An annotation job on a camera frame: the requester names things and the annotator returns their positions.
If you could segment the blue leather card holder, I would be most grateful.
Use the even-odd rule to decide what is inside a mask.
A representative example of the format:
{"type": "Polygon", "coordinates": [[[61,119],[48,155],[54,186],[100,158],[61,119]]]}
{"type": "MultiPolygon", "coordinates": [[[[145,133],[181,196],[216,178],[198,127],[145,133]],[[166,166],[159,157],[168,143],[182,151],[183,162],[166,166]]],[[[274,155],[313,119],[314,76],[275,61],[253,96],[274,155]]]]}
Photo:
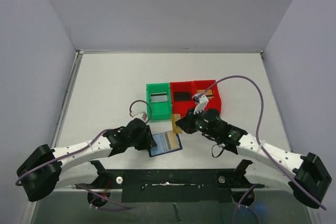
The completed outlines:
{"type": "Polygon", "coordinates": [[[171,153],[171,152],[176,152],[176,151],[179,151],[179,150],[183,149],[180,137],[179,137],[178,134],[176,134],[178,139],[179,139],[180,148],[176,149],[176,150],[168,151],[167,147],[166,147],[164,133],[165,132],[153,135],[153,139],[154,139],[154,142],[156,143],[156,146],[150,148],[150,150],[149,150],[149,156],[150,157],[160,156],[160,155],[168,154],[168,153],[171,153]]]}

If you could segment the gold VIP card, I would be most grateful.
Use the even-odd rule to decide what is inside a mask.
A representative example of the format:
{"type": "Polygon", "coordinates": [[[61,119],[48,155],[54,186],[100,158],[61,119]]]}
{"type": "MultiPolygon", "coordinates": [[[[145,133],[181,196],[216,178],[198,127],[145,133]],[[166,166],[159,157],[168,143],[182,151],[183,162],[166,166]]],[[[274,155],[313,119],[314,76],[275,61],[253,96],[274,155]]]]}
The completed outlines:
{"type": "MultiPolygon", "coordinates": [[[[203,93],[204,90],[197,90],[197,93],[203,93]]],[[[212,90],[208,90],[204,93],[205,96],[207,97],[213,97],[213,93],[212,93],[212,90]]]]}

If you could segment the gold striped card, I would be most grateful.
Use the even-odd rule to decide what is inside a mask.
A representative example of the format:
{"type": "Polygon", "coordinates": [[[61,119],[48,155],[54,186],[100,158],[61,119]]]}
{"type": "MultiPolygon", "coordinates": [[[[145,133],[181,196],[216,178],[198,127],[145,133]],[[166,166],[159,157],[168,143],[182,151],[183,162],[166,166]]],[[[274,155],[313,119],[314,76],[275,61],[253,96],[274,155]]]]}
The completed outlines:
{"type": "Polygon", "coordinates": [[[180,148],[179,140],[177,135],[170,131],[164,133],[164,138],[166,142],[166,147],[168,151],[176,150],[180,148]]]}

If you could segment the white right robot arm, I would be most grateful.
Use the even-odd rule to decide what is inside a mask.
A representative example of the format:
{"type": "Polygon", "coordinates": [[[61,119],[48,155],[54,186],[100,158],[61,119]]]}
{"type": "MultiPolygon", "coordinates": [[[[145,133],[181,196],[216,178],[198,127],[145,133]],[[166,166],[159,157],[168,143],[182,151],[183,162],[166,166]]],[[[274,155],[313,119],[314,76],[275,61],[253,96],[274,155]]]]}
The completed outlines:
{"type": "Polygon", "coordinates": [[[241,187],[251,184],[274,186],[293,193],[302,204],[318,209],[332,182],[321,158],[314,154],[285,151],[266,142],[258,141],[247,131],[221,119],[216,109],[198,114],[189,109],[175,125],[183,132],[201,134],[236,155],[249,157],[269,167],[258,171],[252,167],[235,171],[234,182],[241,187]]]}

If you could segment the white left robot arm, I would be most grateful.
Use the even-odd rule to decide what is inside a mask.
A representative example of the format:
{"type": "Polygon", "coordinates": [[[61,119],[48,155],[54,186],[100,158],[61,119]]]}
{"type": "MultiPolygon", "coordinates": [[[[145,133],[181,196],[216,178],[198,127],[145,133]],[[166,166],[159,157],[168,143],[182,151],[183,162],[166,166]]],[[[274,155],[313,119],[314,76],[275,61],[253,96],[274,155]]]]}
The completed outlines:
{"type": "Polygon", "coordinates": [[[156,147],[150,126],[141,119],[133,119],[126,126],[104,129],[90,141],[66,147],[37,147],[20,165],[16,186],[22,186],[28,200],[35,202],[48,196],[61,174],[98,158],[124,153],[129,147],[137,151],[156,147]]]}

